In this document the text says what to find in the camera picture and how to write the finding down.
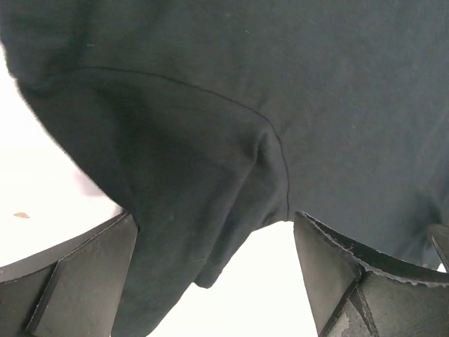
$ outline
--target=white surface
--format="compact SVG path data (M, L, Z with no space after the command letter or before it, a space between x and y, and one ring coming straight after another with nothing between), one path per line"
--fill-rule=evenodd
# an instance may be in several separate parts
M95 184L44 132L0 62L2 266L90 230L119 207L103 193L94 195Z

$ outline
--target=stitching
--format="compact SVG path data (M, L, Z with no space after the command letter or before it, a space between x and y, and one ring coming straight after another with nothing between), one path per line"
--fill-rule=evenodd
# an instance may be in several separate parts
M123 69L116 69L116 68L112 68L112 67L80 67L80 68L76 68L76 69L72 69L72 70L67 70L65 72L61 72L58 73L56 75L53 75L52 77L50 77L49 79L47 79L45 82L38 84L36 86L33 86L33 89L40 89L40 88L45 88L48 87L52 80L57 79L58 77L62 77L66 74L72 73L72 72L77 72L80 70L108 70L108 71L113 71L113 72L125 72L125 73L129 73L129 74L139 74L139 75L145 75L145 76L149 76L149 77L156 77L156 78L160 78L160 79L165 79L167 81L171 81L177 84L182 84L184 86L190 87L190 88L195 88L197 90L203 91L204 93L209 93L211 95L217 96L221 99L227 100L228 102L240 105L241 107L250 110L251 112L257 114L259 117L262 117L272 128L272 131L274 132L274 135L276 136L278 143L279 143L279 147L281 149L281 156L282 156L282 160L283 160L283 164L284 164L284 168L286 170L286 177L287 177L287 190L286 190L286 206L287 206L287 216L286 219L288 220L290 218L290 173L288 170L288 165L287 165L287 160L286 160L286 156L284 154L284 149L283 149L283 145L281 142L281 138L279 137L278 133L276 132L276 129L274 128L273 123L266 118L266 116L264 116L263 114L261 114L260 112L258 112L256 109L253 109L252 107L249 107L247 105L244 105L243 103L237 101L237 100L233 100L231 98L228 98L227 96L224 96L220 93L216 93L215 91L212 90L208 90L208 89L204 89L201 88L200 86L196 86L193 84L189 84L187 82L184 81L180 81L178 79L172 79L170 77L164 76L164 75L160 75L160 74L154 74L154 73L149 73L149 72L141 72L141 71L137 71L137 70L123 70Z

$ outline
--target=white background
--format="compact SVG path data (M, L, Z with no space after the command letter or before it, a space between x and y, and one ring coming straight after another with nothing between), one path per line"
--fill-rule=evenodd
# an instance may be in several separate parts
M46 135L0 58L0 265L63 242L118 209ZM14 217L25 212L29 219ZM212 289L192 285L152 337L315 337L292 223L251 235Z

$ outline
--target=small stain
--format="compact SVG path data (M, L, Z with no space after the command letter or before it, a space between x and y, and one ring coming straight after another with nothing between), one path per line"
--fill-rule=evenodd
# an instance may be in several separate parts
M17 216L18 218L29 219L28 214L23 213L23 212L21 212L21 213L16 213L16 214L14 214L14 216Z

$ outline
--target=black t-shirt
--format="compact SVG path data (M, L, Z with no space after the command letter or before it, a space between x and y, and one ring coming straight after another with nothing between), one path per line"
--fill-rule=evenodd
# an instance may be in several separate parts
M437 264L445 1L9 0L0 34L42 124L140 226L113 336L148 334L296 211Z

